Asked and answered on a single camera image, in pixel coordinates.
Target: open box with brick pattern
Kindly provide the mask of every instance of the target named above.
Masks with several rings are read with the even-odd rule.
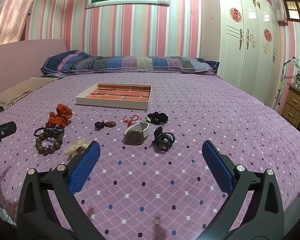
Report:
[[[148,110],[151,85],[97,83],[76,96],[78,105]]]

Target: wooden desk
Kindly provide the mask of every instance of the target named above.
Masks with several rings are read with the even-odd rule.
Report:
[[[289,92],[281,116],[294,127],[300,127],[300,89],[288,83]]]

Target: white ornate picture frame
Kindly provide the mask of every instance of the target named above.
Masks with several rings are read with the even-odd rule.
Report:
[[[91,0],[87,0],[86,9],[105,6],[105,5],[114,5],[114,4],[161,4],[161,5],[169,5],[171,0],[104,0],[98,2],[91,2]]]

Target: red floral decoration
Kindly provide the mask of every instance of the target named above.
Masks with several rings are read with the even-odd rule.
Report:
[[[265,38],[268,42],[272,41],[272,35],[271,35],[271,32],[268,29],[265,29],[263,34],[265,35]]]
[[[238,9],[236,8],[231,8],[230,9],[230,15],[231,15],[231,18],[236,22],[236,23],[239,23],[242,21],[242,15],[241,13],[239,12]]]

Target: orange scrunchie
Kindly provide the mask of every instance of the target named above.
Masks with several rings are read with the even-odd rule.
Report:
[[[59,125],[60,128],[67,126],[68,120],[72,117],[72,110],[65,105],[59,104],[57,106],[57,114],[50,112],[48,123],[50,125]]]

